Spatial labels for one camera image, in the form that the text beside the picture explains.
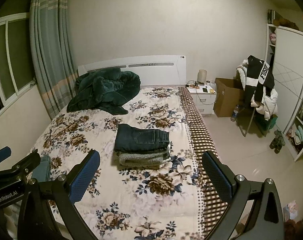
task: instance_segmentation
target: floral bedspread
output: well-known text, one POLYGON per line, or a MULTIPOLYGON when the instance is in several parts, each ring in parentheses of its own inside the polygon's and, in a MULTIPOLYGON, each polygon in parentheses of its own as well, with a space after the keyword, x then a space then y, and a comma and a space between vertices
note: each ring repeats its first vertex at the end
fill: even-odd
MULTIPOLYGON (((90 149, 101 164, 79 213, 98 239, 203 239, 199 194, 202 183, 178 88, 143 88, 124 105, 126 115, 101 110, 66 112, 51 122, 32 150, 51 158, 51 179, 68 173, 90 149), (120 123, 169 132, 171 160, 160 167, 120 166, 114 141, 120 123)), ((53 201, 55 219, 63 224, 53 201)))

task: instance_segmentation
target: metal screw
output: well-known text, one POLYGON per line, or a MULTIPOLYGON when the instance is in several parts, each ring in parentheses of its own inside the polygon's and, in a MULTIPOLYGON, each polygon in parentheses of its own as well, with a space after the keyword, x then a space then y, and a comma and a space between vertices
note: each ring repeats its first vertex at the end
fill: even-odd
POLYGON ((236 179, 238 179, 239 181, 244 181, 245 180, 245 176, 239 174, 236 176, 236 179))
POLYGON ((36 182, 36 180, 35 180, 34 178, 31 178, 31 179, 28 181, 28 183, 29 183, 30 185, 33 185, 35 182, 36 182))
POLYGON ((65 174, 61 174, 58 176, 58 180, 59 181, 64 181, 66 179, 66 175, 65 174))
POLYGON ((274 181, 273 181, 273 179, 268 178, 268 179, 267 179, 267 183, 270 184, 270 185, 272 185, 272 184, 274 184, 274 181))

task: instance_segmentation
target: cardboard box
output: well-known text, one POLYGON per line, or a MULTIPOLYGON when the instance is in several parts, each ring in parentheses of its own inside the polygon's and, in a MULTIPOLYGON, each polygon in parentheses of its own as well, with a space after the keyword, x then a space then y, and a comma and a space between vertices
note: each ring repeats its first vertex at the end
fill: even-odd
POLYGON ((234 108, 242 104, 244 90, 240 80, 216 78, 217 99, 213 110, 218 117, 230 117, 234 108))

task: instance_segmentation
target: power cord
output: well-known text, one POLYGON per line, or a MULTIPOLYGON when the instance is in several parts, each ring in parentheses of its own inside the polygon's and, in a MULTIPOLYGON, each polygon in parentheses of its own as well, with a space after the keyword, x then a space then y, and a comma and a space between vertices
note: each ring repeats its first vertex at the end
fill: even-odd
MULTIPOLYGON (((185 87, 189 87, 191 84, 189 83, 189 82, 193 82, 193 84, 192 85, 195 85, 195 83, 196 83, 196 81, 195 80, 189 80, 186 84, 185 84, 185 87)), ((203 99, 200 99, 200 97, 199 97, 199 95, 198 95, 198 92, 197 92, 197 89, 195 88, 195 91, 196 91, 196 94, 197 94, 197 96, 198 96, 198 98, 199 98, 199 101, 203 104, 203 105, 206 105, 206 106, 210 106, 210 105, 213 105, 215 102, 213 102, 213 103, 211 103, 211 104, 205 104, 205 103, 203 103, 202 102, 202 100, 203 99)))

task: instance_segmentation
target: window sill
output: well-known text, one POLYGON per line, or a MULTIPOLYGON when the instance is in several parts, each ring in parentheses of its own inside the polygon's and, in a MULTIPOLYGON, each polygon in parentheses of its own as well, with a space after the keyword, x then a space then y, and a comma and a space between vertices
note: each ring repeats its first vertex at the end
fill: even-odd
POLYGON ((10 100, 8 104, 6 104, 2 109, 0 109, 0 116, 13 104, 15 103, 22 95, 24 95, 27 91, 31 90, 35 85, 27 87, 23 92, 21 92, 18 96, 16 96, 13 100, 10 100))

